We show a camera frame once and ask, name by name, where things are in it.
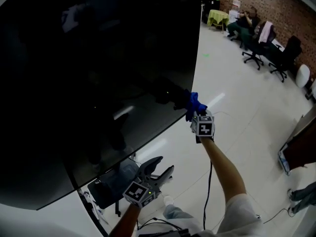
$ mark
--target desk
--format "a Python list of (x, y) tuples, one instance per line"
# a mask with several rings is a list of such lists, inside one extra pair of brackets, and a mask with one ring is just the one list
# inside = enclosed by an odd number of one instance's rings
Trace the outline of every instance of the desk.
[(224, 33), (224, 24), (227, 25), (229, 20), (229, 15), (226, 12), (220, 10), (210, 10), (207, 20), (207, 26), (211, 28), (212, 24), (215, 26), (221, 26), (222, 32)]

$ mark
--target office chair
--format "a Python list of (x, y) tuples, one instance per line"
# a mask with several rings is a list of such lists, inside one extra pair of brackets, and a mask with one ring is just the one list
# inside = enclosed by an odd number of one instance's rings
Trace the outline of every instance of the office chair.
[[(250, 31), (250, 33), (252, 33), (252, 36), (254, 36), (254, 34), (255, 34), (255, 33), (254, 33), (254, 32), (255, 32), (255, 31), (254, 31), (254, 28), (250, 28), (249, 31)], [(243, 41), (242, 41), (242, 39), (240, 38), (240, 35), (238, 35), (236, 38), (232, 38), (232, 39), (231, 39), (231, 41), (233, 41), (233, 40), (240, 41), (240, 46), (239, 46), (239, 47), (242, 48)]]
[(265, 55), (265, 53), (268, 50), (268, 46), (277, 36), (277, 34), (274, 32), (274, 27), (272, 25), (267, 42), (266, 43), (264, 43), (264, 42), (259, 43), (258, 40), (259, 40), (260, 34), (261, 34), (265, 24), (266, 24), (266, 22), (262, 23), (260, 25), (260, 29), (259, 29), (258, 34), (255, 35), (254, 38), (249, 43), (245, 43), (245, 46), (248, 49), (250, 49), (250, 51), (252, 51), (252, 54), (242, 52), (242, 56), (244, 56), (245, 54), (250, 56), (250, 58), (244, 60), (243, 62), (246, 63), (247, 61), (254, 60), (258, 65), (258, 70), (260, 70), (259, 62), (261, 63), (262, 66), (264, 65), (263, 61), (261, 60), (260, 55)]
[(279, 72), (282, 76), (281, 82), (284, 82), (284, 78), (287, 78), (285, 71), (287, 71), (290, 66), (293, 66), (294, 60), (302, 52), (301, 41), (297, 37), (292, 36), (289, 38), (283, 52), (280, 50), (279, 45), (277, 45), (277, 47), (278, 51), (273, 55), (273, 61), (269, 63), (269, 67), (272, 65), (276, 69), (270, 71), (270, 73)]

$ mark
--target blue object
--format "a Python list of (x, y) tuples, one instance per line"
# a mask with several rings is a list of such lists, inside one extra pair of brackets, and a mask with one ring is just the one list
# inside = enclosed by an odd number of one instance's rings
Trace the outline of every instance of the blue object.
[(201, 115), (205, 113), (207, 106), (198, 101), (197, 92), (191, 92), (190, 100), (187, 102), (186, 109), (188, 110), (186, 113), (186, 121), (191, 121), (194, 111), (197, 112), (198, 115)]

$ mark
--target floor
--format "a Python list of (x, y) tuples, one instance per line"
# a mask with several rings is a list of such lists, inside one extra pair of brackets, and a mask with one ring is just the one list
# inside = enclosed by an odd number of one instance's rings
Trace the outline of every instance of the floor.
[[(292, 171), (288, 177), (277, 161), (277, 152), (302, 115), (312, 107), (292, 78), (281, 83), (265, 66), (257, 70), (255, 62), (243, 63), (239, 43), (226, 33), (201, 24), (193, 91), (215, 115), (215, 143), (241, 173), (257, 214), (267, 221), (282, 208), (288, 208), (289, 188), (300, 189), (315, 181), (316, 166)], [(173, 180), (165, 184), (156, 200), (140, 214), (140, 224), (153, 217), (162, 218), (163, 196), (175, 198), (175, 205), (192, 214), (201, 223), (207, 195), (210, 161), (202, 145), (195, 143), (190, 124), (179, 120), (137, 152), (136, 160), (145, 162), (163, 156), (156, 174), (174, 165)], [(122, 199), (120, 210), (128, 203)], [(225, 201), (215, 171), (206, 210), (206, 226), (217, 231), (224, 216)], [(305, 211), (290, 218), (286, 211), (265, 224), (267, 236), (292, 236)], [(119, 221), (114, 205), (104, 210), (107, 232)]]

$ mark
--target brick wall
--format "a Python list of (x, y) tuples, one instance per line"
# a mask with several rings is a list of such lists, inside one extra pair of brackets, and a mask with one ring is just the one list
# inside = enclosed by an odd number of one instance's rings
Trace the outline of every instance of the brick wall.
[[(220, 10), (228, 12), (233, 0), (220, 0)], [(306, 64), (316, 78), (316, 12), (300, 0), (240, 0), (241, 10), (249, 10), (251, 5), (258, 10), (263, 21), (270, 21), (275, 26), (276, 39), (286, 46), (288, 39), (295, 35), (301, 40), (303, 52), (296, 64)]]

